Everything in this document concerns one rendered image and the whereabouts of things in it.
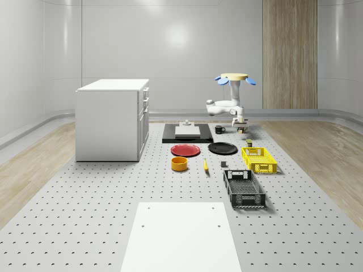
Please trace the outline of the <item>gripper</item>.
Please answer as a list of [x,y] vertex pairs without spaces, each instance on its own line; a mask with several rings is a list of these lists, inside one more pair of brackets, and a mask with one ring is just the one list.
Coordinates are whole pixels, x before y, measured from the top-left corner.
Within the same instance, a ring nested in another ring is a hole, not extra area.
[[249,122],[248,122],[248,120],[244,120],[243,118],[234,118],[232,121],[232,127],[235,127],[238,132],[239,127],[248,128]]

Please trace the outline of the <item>black plate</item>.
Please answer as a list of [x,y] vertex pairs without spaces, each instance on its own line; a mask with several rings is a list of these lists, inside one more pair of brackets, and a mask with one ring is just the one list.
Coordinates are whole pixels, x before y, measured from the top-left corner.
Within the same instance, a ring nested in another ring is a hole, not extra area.
[[235,145],[226,142],[214,142],[208,145],[210,152],[219,155],[233,155],[238,152]]

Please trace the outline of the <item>yellow basket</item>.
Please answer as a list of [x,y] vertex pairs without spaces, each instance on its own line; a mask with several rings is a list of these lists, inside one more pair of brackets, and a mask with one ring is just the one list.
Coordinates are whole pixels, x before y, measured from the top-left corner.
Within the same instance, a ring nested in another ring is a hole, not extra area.
[[243,147],[242,158],[255,173],[276,173],[277,162],[264,147]]

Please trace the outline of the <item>red plate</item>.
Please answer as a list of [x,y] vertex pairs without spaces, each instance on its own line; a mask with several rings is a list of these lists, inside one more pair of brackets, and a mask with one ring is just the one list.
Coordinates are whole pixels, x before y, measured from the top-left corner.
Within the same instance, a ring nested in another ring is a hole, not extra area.
[[171,147],[171,153],[175,156],[191,157],[200,153],[200,148],[193,144],[177,144]]

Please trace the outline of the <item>dark grey basket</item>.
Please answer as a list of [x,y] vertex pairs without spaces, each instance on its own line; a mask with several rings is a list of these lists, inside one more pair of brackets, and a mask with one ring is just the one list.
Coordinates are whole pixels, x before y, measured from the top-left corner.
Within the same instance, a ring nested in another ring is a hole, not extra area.
[[265,191],[253,171],[224,170],[223,178],[232,206],[265,206]]

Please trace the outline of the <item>black stove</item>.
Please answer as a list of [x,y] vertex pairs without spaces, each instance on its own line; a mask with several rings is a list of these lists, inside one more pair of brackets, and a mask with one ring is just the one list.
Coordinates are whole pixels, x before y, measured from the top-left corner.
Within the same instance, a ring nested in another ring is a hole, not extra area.
[[200,129],[200,138],[177,138],[175,136],[175,128],[177,124],[165,124],[162,137],[162,143],[213,143],[213,136],[210,132],[208,124],[196,124]]

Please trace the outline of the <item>yellow bowl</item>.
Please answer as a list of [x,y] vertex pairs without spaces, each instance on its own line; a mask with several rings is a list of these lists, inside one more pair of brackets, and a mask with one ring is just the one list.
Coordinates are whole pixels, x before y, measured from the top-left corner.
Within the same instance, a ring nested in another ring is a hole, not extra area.
[[174,171],[185,171],[188,168],[188,160],[182,156],[176,156],[171,159],[171,168]]

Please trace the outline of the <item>white board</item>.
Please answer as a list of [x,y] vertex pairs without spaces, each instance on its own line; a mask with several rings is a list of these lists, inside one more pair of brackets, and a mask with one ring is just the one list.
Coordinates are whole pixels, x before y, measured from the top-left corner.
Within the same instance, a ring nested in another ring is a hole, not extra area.
[[241,272],[222,202],[141,202],[121,272]]

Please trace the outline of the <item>white cabinet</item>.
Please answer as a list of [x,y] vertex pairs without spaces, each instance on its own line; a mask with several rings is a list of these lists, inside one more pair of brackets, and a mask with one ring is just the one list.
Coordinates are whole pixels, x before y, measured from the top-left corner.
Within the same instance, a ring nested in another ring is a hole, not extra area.
[[100,79],[79,88],[75,159],[137,162],[149,134],[148,79]]

